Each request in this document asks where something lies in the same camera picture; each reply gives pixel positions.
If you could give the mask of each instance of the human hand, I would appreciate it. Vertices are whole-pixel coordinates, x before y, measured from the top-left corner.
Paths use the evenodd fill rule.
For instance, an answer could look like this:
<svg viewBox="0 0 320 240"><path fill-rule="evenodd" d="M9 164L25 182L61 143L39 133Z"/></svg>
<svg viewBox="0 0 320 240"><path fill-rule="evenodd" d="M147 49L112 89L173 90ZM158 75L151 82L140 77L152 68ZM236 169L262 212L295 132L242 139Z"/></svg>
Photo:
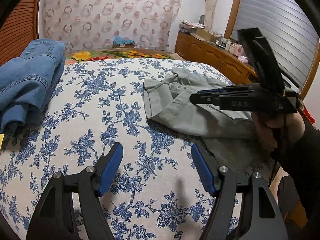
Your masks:
<svg viewBox="0 0 320 240"><path fill-rule="evenodd" d="M273 137L272 129L281 128L284 125L284 116L281 114L266 122L260 120L257 113L252 112L251 117L262 148L269 152L274 151L278 147L278 143ZM305 125L302 116L299 113L288 114L286 116L286 126L288 127L288 140L291 148L304 133Z"/></svg>

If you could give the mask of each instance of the floral blanket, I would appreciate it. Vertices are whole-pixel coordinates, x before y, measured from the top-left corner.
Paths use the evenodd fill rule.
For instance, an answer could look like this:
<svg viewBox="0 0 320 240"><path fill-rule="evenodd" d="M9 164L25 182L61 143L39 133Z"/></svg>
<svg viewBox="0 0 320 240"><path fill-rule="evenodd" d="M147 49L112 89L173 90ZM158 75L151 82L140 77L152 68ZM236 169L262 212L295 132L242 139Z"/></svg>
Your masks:
<svg viewBox="0 0 320 240"><path fill-rule="evenodd" d="M230 81L201 63L150 58L66 65L40 126L4 138L0 153L0 211L21 239L48 180L94 165L114 142L124 156L101 199L116 240L197 240L215 199L203 189L191 158L192 137L148 121L143 79L163 79L172 67ZM78 195L79 235L87 239ZM235 200L229 230L239 221Z"/></svg>
<svg viewBox="0 0 320 240"><path fill-rule="evenodd" d="M154 54L149 55L143 52L137 52L136 50L130 51L110 51L110 50L90 50L80 51L73 54L66 55L65 64L73 64L84 61L94 61L102 59L113 59L113 58L163 58L172 59L168 54Z"/></svg>

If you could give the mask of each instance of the gray blind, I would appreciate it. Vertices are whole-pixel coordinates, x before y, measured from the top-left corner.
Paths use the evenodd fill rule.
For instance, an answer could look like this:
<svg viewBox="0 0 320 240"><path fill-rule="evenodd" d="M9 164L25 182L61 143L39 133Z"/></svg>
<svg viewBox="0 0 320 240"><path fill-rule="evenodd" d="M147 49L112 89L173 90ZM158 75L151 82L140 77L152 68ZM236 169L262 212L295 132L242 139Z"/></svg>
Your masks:
<svg viewBox="0 0 320 240"><path fill-rule="evenodd" d="M318 35L294 0L241 0L231 37L237 30L258 27L268 39L280 68L303 86Z"/></svg>

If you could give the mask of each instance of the metal screw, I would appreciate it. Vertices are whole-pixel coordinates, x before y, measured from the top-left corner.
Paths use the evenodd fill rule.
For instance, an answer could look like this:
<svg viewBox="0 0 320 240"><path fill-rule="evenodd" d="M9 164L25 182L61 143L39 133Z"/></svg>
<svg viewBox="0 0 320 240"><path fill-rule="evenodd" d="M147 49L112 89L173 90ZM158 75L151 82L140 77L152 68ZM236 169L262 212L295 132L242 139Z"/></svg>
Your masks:
<svg viewBox="0 0 320 240"><path fill-rule="evenodd" d="M54 173L53 177L54 177L55 179L60 178L60 177L61 177L61 172L56 172L56 173Z"/></svg>
<svg viewBox="0 0 320 240"><path fill-rule="evenodd" d="M257 172L257 171L255 171L255 172L253 173L253 176L254 176L256 179L260 179L260 178L261 178L261 174L260 174L259 172Z"/></svg>
<svg viewBox="0 0 320 240"><path fill-rule="evenodd" d="M94 166L88 166L85 168L86 172L93 172L94 171Z"/></svg>
<svg viewBox="0 0 320 240"><path fill-rule="evenodd" d="M219 168L219 170L220 171L222 171L223 173L226 173L226 172L228 172L228 167L226 167L226 166L221 166L220 168Z"/></svg>

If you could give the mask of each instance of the blue gripper pad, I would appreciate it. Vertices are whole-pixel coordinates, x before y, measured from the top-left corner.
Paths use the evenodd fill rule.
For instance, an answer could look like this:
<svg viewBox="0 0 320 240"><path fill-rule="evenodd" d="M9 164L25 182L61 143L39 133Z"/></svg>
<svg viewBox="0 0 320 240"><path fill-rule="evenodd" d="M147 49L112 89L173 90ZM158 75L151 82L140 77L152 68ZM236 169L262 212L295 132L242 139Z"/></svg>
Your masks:
<svg viewBox="0 0 320 240"><path fill-rule="evenodd" d="M211 171L209 170L209 167L205 163L198 147L194 143L191 147L191 156L193 159L193 162L196 166L196 169L198 171L202 186L204 187L204 190L210 194L210 196L213 196L216 192L216 189L213 185L213 175Z"/></svg>
<svg viewBox="0 0 320 240"><path fill-rule="evenodd" d="M119 143L101 175L100 187L98 189L98 197L102 197L106 192L109 191L113 179L115 178L116 172L122 161L122 158L123 147L122 144Z"/></svg>

